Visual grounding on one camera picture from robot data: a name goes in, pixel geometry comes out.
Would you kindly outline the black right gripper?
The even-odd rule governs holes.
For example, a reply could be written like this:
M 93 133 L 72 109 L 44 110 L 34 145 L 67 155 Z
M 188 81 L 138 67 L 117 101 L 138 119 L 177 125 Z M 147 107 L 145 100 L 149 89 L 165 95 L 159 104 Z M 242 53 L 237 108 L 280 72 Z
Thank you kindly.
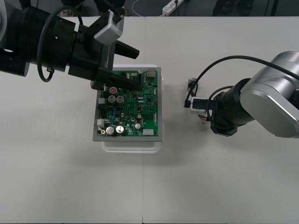
M 234 135 L 237 132 L 238 125 L 234 125 L 226 121 L 224 122 L 211 121 L 210 128 L 214 134 L 229 137 Z

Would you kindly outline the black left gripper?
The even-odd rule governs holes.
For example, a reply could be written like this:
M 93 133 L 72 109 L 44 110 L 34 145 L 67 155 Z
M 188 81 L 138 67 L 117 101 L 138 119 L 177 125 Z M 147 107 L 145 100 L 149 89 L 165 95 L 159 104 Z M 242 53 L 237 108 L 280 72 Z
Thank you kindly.
M 102 90 L 103 86 L 113 86 L 133 91 L 138 85 L 112 72 L 114 54 L 136 59 L 140 51 L 117 40 L 105 46 L 93 38 L 83 39 L 78 35 L 71 53 L 68 74 L 91 81 L 91 88 Z

